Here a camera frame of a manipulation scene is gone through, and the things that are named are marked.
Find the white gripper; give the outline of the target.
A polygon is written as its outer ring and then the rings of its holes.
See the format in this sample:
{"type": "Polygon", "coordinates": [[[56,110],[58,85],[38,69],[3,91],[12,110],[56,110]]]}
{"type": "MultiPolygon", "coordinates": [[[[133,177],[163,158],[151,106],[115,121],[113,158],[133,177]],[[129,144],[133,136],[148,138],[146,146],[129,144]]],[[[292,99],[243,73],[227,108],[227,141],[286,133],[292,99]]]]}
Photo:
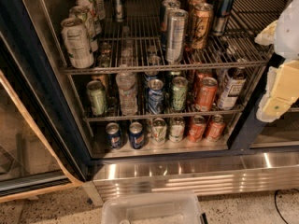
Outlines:
{"type": "Polygon", "coordinates": [[[287,59],[278,68],[269,68],[265,94],[256,112],[259,121],[273,122],[299,99],[299,0],[292,0],[254,41],[262,46],[274,43],[275,53],[287,59]]]}

